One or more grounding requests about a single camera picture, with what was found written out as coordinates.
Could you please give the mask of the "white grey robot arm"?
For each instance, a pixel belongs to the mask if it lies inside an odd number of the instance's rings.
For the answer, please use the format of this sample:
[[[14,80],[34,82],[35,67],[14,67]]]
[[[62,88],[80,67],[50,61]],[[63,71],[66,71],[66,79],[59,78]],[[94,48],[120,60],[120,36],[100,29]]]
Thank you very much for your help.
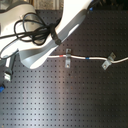
[[[83,22],[91,0],[64,0],[62,17],[46,24],[25,1],[12,3],[0,13],[0,59],[16,53],[21,63],[35,69]]]

